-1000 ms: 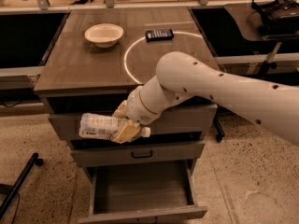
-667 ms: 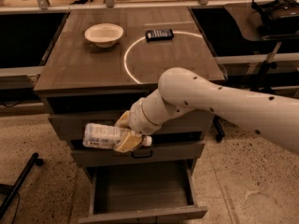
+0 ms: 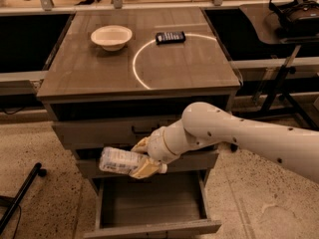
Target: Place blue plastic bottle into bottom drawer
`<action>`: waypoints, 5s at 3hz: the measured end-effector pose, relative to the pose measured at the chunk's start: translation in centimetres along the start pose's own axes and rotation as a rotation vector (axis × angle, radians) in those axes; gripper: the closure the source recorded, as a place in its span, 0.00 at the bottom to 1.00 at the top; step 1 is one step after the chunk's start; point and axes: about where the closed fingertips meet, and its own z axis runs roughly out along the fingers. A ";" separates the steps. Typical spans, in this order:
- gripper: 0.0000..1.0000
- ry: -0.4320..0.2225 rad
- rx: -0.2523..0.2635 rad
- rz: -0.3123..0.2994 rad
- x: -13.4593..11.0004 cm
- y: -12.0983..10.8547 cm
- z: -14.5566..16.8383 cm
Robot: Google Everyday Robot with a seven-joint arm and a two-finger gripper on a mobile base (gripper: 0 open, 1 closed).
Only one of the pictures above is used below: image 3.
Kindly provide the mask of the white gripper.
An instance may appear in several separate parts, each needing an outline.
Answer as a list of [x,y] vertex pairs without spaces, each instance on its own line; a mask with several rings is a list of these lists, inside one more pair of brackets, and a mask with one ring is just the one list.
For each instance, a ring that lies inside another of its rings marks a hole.
[[179,158],[167,145],[165,132],[167,126],[162,126],[152,132],[150,136],[141,139],[132,152],[148,153],[150,157],[143,157],[138,167],[130,172],[130,177],[143,179],[161,170],[161,163],[170,164]]

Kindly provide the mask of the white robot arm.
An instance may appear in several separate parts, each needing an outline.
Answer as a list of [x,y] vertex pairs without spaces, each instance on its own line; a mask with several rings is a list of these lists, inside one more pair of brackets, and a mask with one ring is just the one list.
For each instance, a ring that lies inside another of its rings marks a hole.
[[319,132],[235,117],[208,103],[192,103],[181,119],[140,140],[133,151],[169,164],[190,150],[233,143],[316,183]]

